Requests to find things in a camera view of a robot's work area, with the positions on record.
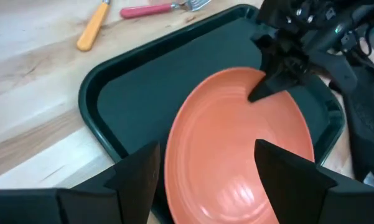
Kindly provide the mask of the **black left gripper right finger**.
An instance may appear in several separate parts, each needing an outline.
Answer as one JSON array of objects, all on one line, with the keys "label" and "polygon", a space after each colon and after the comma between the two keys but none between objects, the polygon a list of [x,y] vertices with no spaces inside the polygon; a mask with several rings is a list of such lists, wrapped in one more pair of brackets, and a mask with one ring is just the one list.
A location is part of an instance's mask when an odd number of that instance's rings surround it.
[{"label": "black left gripper right finger", "polygon": [[255,142],[260,180],[280,224],[374,224],[374,187]]}]

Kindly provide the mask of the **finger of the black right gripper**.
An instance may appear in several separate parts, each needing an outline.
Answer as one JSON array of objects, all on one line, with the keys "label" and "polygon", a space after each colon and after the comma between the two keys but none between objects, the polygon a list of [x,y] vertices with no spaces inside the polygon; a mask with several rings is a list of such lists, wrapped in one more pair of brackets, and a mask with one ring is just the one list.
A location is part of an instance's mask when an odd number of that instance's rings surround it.
[{"label": "finger of the black right gripper", "polygon": [[277,42],[268,34],[255,33],[251,41],[261,52],[261,70],[279,70],[281,56]]},{"label": "finger of the black right gripper", "polygon": [[265,72],[264,78],[248,95],[248,101],[251,103],[301,84],[302,72],[296,70],[292,65],[269,64]]}]

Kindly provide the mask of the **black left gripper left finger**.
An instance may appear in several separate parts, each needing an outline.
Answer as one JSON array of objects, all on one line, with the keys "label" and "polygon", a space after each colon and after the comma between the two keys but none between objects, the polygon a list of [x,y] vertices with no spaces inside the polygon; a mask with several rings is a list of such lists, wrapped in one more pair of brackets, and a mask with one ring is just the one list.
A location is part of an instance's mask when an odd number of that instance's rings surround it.
[{"label": "black left gripper left finger", "polygon": [[150,142],[70,190],[60,190],[62,224],[146,224],[160,163],[160,145]]}]

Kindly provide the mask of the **orange round plate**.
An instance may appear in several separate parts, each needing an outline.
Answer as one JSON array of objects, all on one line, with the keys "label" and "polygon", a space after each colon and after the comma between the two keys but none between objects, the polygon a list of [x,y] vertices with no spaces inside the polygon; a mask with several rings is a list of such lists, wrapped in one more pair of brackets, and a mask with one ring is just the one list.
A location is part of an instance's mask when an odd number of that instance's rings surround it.
[{"label": "orange round plate", "polygon": [[178,111],[167,140],[164,180],[175,224],[279,224],[254,157],[264,139],[314,160],[306,121],[282,91],[251,103],[264,77],[248,67],[217,72]]}]

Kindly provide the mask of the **red-handled metal fork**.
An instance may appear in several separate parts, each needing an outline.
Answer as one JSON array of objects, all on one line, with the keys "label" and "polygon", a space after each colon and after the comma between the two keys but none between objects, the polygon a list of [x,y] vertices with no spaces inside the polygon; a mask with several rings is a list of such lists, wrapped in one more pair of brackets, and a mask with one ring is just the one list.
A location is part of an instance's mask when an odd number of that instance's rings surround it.
[{"label": "red-handled metal fork", "polygon": [[185,0],[183,2],[170,2],[148,6],[127,7],[120,10],[119,14],[124,19],[151,16],[171,12],[174,9],[186,11],[198,11],[206,6],[211,0]]}]

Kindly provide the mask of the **dark green plastic tray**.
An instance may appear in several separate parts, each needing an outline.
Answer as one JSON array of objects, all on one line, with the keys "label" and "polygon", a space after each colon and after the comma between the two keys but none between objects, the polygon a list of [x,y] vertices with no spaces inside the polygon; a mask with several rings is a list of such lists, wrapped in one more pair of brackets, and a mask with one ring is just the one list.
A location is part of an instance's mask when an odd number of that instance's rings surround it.
[{"label": "dark green plastic tray", "polygon": [[[112,160],[119,162],[158,142],[161,168],[152,211],[175,224],[167,203],[164,162],[169,134],[181,106],[211,75],[236,67],[260,70],[255,33],[273,36],[256,20],[257,8],[240,4],[103,62],[85,77],[78,104],[83,120]],[[322,164],[342,134],[342,107],[317,76],[288,89],[309,129],[314,162]]]}]

